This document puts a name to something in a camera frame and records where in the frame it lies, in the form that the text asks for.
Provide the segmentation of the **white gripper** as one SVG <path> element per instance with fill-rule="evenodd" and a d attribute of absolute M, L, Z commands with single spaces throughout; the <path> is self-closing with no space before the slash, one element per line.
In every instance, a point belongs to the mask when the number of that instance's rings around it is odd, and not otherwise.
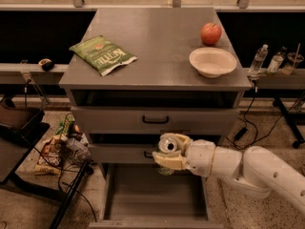
<path fill-rule="evenodd" d="M 208 177 L 211 173 L 216 146 L 213 142 L 203 139 L 191 142 L 187 135 L 165 133 L 160 137 L 162 153 L 153 152 L 152 157 L 160 166 L 176 171 L 186 168 L 194 175 Z"/>

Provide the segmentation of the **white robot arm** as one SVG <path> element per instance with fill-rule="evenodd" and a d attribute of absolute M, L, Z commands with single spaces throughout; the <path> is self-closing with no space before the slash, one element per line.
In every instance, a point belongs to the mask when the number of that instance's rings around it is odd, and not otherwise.
<path fill-rule="evenodd" d="M 165 133 L 152 158 L 173 171 L 217 177 L 249 197 L 266 198 L 275 191 L 305 214 L 305 176 L 263 147 L 252 146 L 240 152 L 208 140 Z"/>

